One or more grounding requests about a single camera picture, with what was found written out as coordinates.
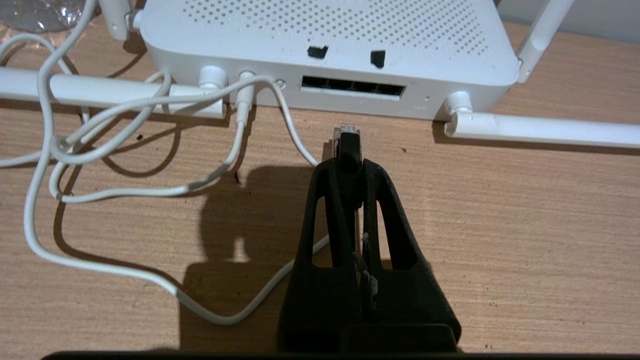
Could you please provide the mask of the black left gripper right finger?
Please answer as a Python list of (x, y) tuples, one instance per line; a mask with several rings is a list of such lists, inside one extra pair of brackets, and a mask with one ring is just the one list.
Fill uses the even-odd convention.
[(363, 315), (386, 349), (455, 351), (461, 325), (423, 255), (389, 174), (363, 162)]

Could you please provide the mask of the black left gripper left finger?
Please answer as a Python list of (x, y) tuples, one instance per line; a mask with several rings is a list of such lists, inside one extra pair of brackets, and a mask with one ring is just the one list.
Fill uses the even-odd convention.
[[(355, 207), (341, 198), (336, 160), (311, 176), (301, 237), (278, 320), (279, 351), (338, 351), (345, 328), (362, 319), (355, 271)], [(332, 265), (313, 263), (318, 201), (324, 199)]]

